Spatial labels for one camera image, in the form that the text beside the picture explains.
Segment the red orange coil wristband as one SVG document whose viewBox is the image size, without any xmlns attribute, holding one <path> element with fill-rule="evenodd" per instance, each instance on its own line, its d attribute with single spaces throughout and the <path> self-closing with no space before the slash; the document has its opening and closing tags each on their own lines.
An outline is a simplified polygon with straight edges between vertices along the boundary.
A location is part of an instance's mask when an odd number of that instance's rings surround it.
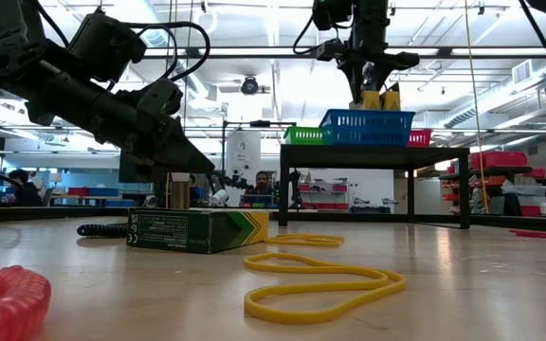
<svg viewBox="0 0 546 341">
<path fill-rule="evenodd" d="M 41 328 L 50 282 L 22 266 L 0 268 L 0 341 L 28 341 Z"/>
</svg>

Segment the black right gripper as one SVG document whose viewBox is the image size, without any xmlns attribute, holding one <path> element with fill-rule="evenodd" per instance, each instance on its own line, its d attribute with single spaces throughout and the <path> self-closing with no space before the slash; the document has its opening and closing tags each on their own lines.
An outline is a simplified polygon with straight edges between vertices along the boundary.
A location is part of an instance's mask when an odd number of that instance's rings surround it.
<svg viewBox="0 0 546 341">
<path fill-rule="evenodd" d="M 389 54 L 385 50 L 372 54 L 349 47 L 340 40 L 329 40 L 318 46 L 318 60 L 321 62 L 335 60 L 338 69 L 356 65 L 358 68 L 344 68 L 343 73 L 349 83 L 353 102 L 360 102 L 363 82 L 361 68 L 366 63 L 372 63 L 375 68 L 380 68 L 375 71 L 375 90 L 380 91 L 392 70 L 406 70 L 418 65 L 419 55 L 405 51 Z"/>
</svg>

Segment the black perforated metal shelf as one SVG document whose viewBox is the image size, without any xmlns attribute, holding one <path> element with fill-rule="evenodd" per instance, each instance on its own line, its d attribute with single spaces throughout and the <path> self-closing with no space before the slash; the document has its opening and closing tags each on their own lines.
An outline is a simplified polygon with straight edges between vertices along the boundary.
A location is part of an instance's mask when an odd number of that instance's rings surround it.
<svg viewBox="0 0 546 341">
<path fill-rule="evenodd" d="M 411 223 L 411 224 L 457 224 L 460 229 L 470 227 L 469 210 L 469 167 L 468 148 L 413 148 L 356 145 L 283 145 L 280 154 L 280 199 L 278 206 L 278 225 L 287 226 L 298 218 L 289 212 L 288 185 L 290 171 L 294 168 L 307 169 L 353 169 L 353 170 L 392 170 L 407 171 L 408 213 L 393 217 L 391 214 L 354 215 L 356 222 L 373 223 Z M 459 161 L 459 207 L 460 215 L 417 215 L 415 213 L 415 170 L 433 166 L 442 161 Z"/>
</svg>

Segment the white bulb brass lamp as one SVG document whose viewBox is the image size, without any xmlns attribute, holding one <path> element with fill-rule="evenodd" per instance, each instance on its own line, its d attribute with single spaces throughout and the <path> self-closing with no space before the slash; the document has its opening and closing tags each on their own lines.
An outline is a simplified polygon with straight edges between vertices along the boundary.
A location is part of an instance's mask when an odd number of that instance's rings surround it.
<svg viewBox="0 0 546 341">
<path fill-rule="evenodd" d="M 190 202 L 190 175 L 183 172 L 169 172 L 165 186 L 165 208 L 188 209 Z"/>
</svg>

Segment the blue plastic basket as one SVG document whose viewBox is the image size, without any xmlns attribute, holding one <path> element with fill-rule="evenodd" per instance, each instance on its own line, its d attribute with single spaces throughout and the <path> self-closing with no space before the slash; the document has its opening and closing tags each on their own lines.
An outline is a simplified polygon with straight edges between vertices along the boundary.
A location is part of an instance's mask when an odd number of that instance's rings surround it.
<svg viewBox="0 0 546 341">
<path fill-rule="evenodd" d="M 330 109 L 319 129 L 325 145 L 406 147 L 414 112 Z"/>
</svg>

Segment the green plastic basket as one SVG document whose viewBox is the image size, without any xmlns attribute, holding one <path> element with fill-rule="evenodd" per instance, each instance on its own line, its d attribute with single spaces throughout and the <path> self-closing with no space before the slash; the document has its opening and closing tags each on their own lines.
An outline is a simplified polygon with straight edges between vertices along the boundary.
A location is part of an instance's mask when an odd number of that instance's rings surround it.
<svg viewBox="0 0 546 341">
<path fill-rule="evenodd" d="M 285 144 L 322 145 L 322 134 L 318 127 L 290 126 L 283 136 Z"/>
</svg>

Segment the black stand frame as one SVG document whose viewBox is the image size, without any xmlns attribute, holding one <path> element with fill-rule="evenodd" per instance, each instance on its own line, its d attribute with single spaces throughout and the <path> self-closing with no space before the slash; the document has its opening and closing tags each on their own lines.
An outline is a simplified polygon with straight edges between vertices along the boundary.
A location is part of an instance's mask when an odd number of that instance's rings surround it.
<svg viewBox="0 0 546 341">
<path fill-rule="evenodd" d="M 276 171 L 276 166 L 271 166 L 271 158 L 279 154 L 279 147 L 282 144 L 282 135 L 288 127 L 296 126 L 296 122 L 281 122 L 257 119 L 252 121 L 223 121 L 221 131 L 221 156 L 220 171 L 226 174 L 226 151 L 228 137 L 238 131 L 254 131 L 261 133 L 261 169 L 259 171 Z"/>
</svg>

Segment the clear plastic bins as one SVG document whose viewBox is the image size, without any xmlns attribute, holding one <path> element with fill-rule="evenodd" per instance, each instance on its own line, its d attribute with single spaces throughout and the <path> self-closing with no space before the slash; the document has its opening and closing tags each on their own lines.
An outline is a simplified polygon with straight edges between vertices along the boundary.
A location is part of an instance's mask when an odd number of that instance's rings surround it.
<svg viewBox="0 0 546 341">
<path fill-rule="evenodd" d="M 506 193 L 515 193 L 518 196 L 534 196 L 534 197 L 545 197 L 546 196 L 546 187 L 540 185 L 515 185 L 514 183 L 506 180 L 502 186 L 501 190 L 504 194 Z"/>
</svg>

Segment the red plastic basket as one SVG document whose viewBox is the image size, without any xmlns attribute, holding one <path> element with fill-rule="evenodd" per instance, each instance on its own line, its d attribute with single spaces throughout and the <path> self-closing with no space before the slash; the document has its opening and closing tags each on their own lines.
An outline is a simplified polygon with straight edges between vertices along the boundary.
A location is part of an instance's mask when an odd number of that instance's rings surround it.
<svg viewBox="0 0 546 341">
<path fill-rule="evenodd" d="M 411 130 L 408 147 L 427 148 L 430 145 L 431 130 Z"/>
</svg>

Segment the green blue crayon box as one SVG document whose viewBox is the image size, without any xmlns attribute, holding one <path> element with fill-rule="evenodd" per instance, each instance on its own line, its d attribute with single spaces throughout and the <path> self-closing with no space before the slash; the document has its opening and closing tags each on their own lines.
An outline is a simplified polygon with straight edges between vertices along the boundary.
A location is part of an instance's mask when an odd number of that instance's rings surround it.
<svg viewBox="0 0 546 341">
<path fill-rule="evenodd" d="M 266 210 L 178 210 L 132 207 L 126 244 L 130 247 L 213 254 L 268 238 Z"/>
<path fill-rule="evenodd" d="M 401 110 L 401 94 L 399 83 L 394 83 L 380 94 L 380 108 L 385 111 Z"/>
</svg>

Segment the black coil wristband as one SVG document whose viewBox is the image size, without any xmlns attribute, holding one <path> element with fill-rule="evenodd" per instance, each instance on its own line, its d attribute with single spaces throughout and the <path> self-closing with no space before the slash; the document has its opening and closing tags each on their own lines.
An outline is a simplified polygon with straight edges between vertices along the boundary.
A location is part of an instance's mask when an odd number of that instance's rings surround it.
<svg viewBox="0 0 546 341">
<path fill-rule="evenodd" d="M 128 236 L 127 224 L 82 224 L 77 233 L 86 238 L 122 239 Z"/>
</svg>

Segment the white ceiling vent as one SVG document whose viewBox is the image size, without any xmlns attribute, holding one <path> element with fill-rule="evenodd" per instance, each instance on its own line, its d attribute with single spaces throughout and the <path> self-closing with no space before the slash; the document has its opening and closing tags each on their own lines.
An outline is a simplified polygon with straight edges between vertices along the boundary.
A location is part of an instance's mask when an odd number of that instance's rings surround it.
<svg viewBox="0 0 546 341">
<path fill-rule="evenodd" d="M 525 60 L 512 68 L 512 80 L 515 85 L 529 81 L 532 75 L 533 65 L 531 60 Z"/>
</svg>

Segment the white hanging loop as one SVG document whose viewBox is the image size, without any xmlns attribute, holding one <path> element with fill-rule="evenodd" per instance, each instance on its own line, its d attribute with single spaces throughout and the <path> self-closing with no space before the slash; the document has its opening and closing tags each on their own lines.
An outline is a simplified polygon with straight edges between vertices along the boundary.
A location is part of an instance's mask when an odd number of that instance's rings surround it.
<svg viewBox="0 0 546 341">
<path fill-rule="evenodd" d="M 211 34 L 218 27 L 218 14 L 214 10 L 200 11 L 193 20 L 208 34 Z"/>
</svg>

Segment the black ceiling beam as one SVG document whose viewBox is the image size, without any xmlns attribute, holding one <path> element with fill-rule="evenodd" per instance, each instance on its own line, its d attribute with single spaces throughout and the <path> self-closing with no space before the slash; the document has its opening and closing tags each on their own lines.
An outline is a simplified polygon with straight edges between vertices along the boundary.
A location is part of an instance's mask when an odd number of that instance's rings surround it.
<svg viewBox="0 0 546 341">
<path fill-rule="evenodd" d="M 200 59 L 206 52 L 204 47 L 181 47 L 177 52 L 180 59 Z M 525 60 L 546 59 L 546 49 L 538 46 L 391 46 L 388 54 L 400 52 L 415 53 L 422 60 Z M 172 57 L 171 49 L 165 47 L 148 48 L 144 59 L 164 59 Z M 209 59 L 315 59 L 317 52 L 295 54 L 290 46 L 233 46 L 212 47 Z"/>
</svg>

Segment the red bin row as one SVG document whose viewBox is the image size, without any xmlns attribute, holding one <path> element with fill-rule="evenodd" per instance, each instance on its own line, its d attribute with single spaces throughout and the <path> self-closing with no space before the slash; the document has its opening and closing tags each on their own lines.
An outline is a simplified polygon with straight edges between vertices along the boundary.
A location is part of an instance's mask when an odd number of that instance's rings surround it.
<svg viewBox="0 0 546 341">
<path fill-rule="evenodd" d="M 348 187 L 343 184 L 307 184 L 299 185 L 300 192 L 347 192 Z"/>
</svg>

